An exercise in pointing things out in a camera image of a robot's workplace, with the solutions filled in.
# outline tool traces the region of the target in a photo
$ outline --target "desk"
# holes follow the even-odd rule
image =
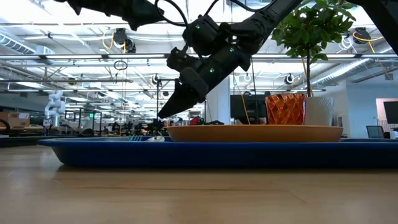
[[[126,170],[0,149],[2,224],[393,224],[398,171]]]

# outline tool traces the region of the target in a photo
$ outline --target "white robot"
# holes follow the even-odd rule
[[[60,114],[64,114],[66,110],[65,102],[61,101],[62,95],[62,90],[53,91],[49,95],[49,103],[44,109],[45,119],[43,120],[43,126],[45,128],[59,125]]]

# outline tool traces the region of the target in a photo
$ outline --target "blue tray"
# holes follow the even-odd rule
[[[129,138],[40,140],[58,159],[79,167],[396,168],[398,142],[182,143]]]

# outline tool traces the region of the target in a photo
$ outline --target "plant stem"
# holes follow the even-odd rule
[[[311,61],[310,48],[307,48],[307,95],[308,95],[308,97],[311,97],[310,61]]]

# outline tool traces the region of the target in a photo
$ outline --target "computer monitor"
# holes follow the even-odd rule
[[[384,102],[387,122],[389,124],[398,124],[398,101]]]
[[[267,117],[267,108],[266,108],[266,97],[267,95],[257,95],[257,97],[253,94],[251,95],[231,95],[231,117],[245,118],[246,113],[244,111],[243,100],[246,106],[246,111],[248,112],[248,117],[255,118],[257,116],[256,113],[256,104],[258,109],[258,117],[266,118]]]

